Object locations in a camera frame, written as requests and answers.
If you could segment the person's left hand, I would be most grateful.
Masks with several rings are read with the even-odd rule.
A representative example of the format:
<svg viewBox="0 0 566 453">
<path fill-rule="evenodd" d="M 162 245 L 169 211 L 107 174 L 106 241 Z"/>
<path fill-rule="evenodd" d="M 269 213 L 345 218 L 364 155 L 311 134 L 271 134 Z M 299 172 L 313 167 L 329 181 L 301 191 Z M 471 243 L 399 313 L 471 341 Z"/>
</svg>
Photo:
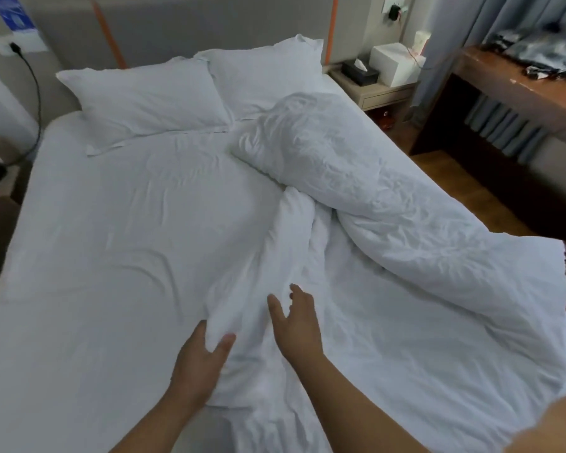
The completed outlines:
<svg viewBox="0 0 566 453">
<path fill-rule="evenodd" d="M 212 396 L 222 370 L 211 370 L 206 348 L 206 320 L 201 320 L 179 351 L 168 389 Z"/>
</svg>

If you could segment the person's right hand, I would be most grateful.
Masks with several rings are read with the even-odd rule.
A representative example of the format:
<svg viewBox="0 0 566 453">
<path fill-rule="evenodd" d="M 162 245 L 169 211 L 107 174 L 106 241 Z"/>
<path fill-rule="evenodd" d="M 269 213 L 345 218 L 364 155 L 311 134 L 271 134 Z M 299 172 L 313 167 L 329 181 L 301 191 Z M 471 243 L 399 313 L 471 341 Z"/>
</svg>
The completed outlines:
<svg viewBox="0 0 566 453">
<path fill-rule="evenodd" d="M 297 284 L 289 288 L 291 303 L 285 315 L 290 320 L 290 333 L 288 337 L 274 338 L 283 357 L 297 370 L 322 356 L 324 350 L 313 296 Z"/>
</svg>

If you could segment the white duvet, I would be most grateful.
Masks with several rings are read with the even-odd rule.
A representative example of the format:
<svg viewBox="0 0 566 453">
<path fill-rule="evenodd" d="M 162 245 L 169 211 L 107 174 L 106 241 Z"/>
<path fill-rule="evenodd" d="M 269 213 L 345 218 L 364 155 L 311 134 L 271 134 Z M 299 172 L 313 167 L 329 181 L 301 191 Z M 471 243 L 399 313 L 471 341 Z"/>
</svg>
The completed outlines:
<svg viewBox="0 0 566 453">
<path fill-rule="evenodd" d="M 273 337 L 290 284 L 337 369 L 432 452 L 502 451 L 566 383 L 564 243 L 489 231 L 386 142 L 343 97 L 295 93 L 231 146 L 285 187 L 206 298 L 207 348 L 236 335 L 209 401 L 235 453 L 331 453 Z"/>
</svg>

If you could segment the person's left forearm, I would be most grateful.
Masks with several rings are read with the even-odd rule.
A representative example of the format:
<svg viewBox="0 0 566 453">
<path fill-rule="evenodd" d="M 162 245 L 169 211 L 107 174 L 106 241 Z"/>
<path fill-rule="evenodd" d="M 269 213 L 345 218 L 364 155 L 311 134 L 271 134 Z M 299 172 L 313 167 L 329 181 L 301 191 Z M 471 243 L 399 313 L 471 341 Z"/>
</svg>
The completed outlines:
<svg viewBox="0 0 566 453">
<path fill-rule="evenodd" d="M 184 428 L 210 395 L 169 389 L 108 453 L 171 453 Z"/>
</svg>

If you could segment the white bed sheet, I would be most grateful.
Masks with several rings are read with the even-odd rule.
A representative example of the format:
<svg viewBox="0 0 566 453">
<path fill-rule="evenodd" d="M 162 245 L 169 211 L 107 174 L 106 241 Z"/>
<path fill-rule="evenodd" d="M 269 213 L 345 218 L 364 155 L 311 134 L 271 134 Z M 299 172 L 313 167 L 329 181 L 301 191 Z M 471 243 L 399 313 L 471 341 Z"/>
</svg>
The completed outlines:
<svg viewBox="0 0 566 453">
<path fill-rule="evenodd" d="M 0 277 L 0 453 L 106 453 L 162 396 L 207 284 L 262 242 L 282 189 L 234 133 L 86 158 L 54 122 Z"/>
</svg>

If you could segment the white pillow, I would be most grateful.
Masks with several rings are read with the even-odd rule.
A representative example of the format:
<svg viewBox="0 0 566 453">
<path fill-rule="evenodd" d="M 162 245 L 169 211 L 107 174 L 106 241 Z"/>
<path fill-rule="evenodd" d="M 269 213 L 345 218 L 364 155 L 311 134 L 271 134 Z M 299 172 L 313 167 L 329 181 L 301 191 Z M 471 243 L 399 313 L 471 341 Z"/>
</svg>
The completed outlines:
<svg viewBox="0 0 566 453">
<path fill-rule="evenodd" d="M 325 90 L 323 46 L 323 39 L 298 34 L 271 46 L 210 49 L 194 58 L 207 62 L 234 121 L 252 120 L 289 95 Z"/>
<path fill-rule="evenodd" d="M 169 131 L 220 133 L 233 125 L 204 60 L 175 57 L 131 69 L 62 70 L 90 136 L 88 157 Z"/>
</svg>

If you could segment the beige nightstand with drawer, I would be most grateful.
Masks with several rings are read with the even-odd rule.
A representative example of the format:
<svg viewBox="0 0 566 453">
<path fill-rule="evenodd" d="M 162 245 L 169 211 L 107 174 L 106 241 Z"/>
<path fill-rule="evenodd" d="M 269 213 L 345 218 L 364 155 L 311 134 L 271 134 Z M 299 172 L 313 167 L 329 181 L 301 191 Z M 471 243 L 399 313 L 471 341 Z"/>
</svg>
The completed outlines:
<svg viewBox="0 0 566 453">
<path fill-rule="evenodd" d="M 328 75 L 386 132 L 391 132 L 406 118 L 417 86 L 417 83 L 411 83 L 391 88 L 380 82 L 359 86 L 343 75 L 340 68 L 331 68 Z"/>
</svg>

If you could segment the black tissue box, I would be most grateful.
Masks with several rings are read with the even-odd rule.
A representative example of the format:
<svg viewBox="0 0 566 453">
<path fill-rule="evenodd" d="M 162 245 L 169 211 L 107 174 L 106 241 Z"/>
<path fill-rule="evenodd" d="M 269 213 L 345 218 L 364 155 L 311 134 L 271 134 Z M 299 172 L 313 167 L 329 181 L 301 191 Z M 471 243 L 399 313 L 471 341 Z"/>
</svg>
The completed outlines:
<svg viewBox="0 0 566 453">
<path fill-rule="evenodd" d="M 358 86 L 376 84 L 380 75 L 377 69 L 365 64 L 359 58 L 342 62 L 341 73 Z"/>
</svg>

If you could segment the white cardboard box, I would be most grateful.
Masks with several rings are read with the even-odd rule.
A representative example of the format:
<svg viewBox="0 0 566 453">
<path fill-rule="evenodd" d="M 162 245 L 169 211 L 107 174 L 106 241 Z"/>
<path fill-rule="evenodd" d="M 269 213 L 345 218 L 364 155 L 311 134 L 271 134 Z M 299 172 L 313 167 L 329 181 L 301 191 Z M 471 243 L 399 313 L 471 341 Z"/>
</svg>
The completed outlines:
<svg viewBox="0 0 566 453">
<path fill-rule="evenodd" d="M 396 88 L 417 83 L 426 60 L 402 43 L 390 43 L 372 47 L 369 65 L 380 72 L 379 82 Z"/>
</svg>

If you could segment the orange tape strip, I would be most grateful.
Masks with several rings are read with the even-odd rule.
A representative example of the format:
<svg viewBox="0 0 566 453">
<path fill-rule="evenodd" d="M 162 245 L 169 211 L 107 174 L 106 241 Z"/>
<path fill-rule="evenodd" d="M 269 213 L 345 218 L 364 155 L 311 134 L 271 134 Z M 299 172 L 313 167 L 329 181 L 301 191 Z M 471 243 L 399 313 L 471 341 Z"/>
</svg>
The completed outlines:
<svg viewBox="0 0 566 453">
<path fill-rule="evenodd" d="M 336 29 L 338 7 L 339 7 L 339 0 L 332 0 L 330 25 L 328 29 L 328 37 L 326 40 L 326 49 L 325 49 L 325 59 L 324 59 L 325 66 L 328 66 L 331 63 L 331 55 L 334 44 L 334 33 Z"/>
</svg>

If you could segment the grey padded headboard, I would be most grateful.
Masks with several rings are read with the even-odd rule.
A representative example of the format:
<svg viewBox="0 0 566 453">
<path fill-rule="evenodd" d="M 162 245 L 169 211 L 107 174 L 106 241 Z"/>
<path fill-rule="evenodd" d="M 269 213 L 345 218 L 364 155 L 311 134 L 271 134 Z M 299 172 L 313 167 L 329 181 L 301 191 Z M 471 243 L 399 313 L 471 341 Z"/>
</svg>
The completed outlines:
<svg viewBox="0 0 566 453">
<path fill-rule="evenodd" d="M 113 69 L 323 39 L 332 0 L 22 0 L 65 69 Z M 331 62 L 362 49 L 372 0 L 339 0 Z"/>
</svg>

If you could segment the brown wooden desk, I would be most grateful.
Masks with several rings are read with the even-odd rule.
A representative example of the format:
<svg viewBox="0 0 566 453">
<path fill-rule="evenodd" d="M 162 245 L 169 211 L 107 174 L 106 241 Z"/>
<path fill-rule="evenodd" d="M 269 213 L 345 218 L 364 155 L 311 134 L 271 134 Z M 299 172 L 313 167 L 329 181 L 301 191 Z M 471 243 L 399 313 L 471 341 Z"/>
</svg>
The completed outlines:
<svg viewBox="0 0 566 453">
<path fill-rule="evenodd" d="M 566 143 L 566 80 L 530 80 L 518 65 L 471 46 L 458 53 L 409 154 L 445 151 L 531 230 L 566 242 L 566 199 L 465 123 L 480 95 Z"/>
</svg>

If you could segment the black plastic bag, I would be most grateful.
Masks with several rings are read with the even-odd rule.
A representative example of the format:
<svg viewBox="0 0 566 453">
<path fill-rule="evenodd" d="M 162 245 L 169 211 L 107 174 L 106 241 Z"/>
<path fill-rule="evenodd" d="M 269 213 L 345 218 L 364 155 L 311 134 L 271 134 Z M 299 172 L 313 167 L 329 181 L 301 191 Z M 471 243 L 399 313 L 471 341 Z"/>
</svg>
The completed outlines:
<svg viewBox="0 0 566 453">
<path fill-rule="evenodd" d="M 531 80 L 566 77 L 566 35 L 558 25 L 498 31 L 483 49 L 522 66 L 524 76 Z"/>
</svg>

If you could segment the white wall socket plate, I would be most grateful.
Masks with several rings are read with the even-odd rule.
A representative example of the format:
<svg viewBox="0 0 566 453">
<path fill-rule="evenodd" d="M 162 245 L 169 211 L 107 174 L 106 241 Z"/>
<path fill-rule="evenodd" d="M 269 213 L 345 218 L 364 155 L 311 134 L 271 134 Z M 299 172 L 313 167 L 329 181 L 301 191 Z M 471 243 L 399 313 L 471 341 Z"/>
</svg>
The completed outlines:
<svg viewBox="0 0 566 453">
<path fill-rule="evenodd" d="M 48 52 L 49 48 L 36 29 L 12 32 L 0 35 L 0 55 L 12 57 L 15 55 L 10 44 L 14 43 L 21 48 L 23 53 Z"/>
</svg>

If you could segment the blue wall poster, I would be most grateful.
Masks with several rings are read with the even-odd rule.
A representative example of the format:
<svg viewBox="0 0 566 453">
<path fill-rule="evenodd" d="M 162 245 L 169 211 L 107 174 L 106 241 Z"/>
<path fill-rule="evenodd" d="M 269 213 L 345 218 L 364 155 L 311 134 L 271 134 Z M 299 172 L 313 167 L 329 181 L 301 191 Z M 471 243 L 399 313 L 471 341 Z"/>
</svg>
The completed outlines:
<svg viewBox="0 0 566 453">
<path fill-rule="evenodd" d="M 0 0 L 0 17 L 12 32 L 37 29 L 19 0 Z"/>
</svg>

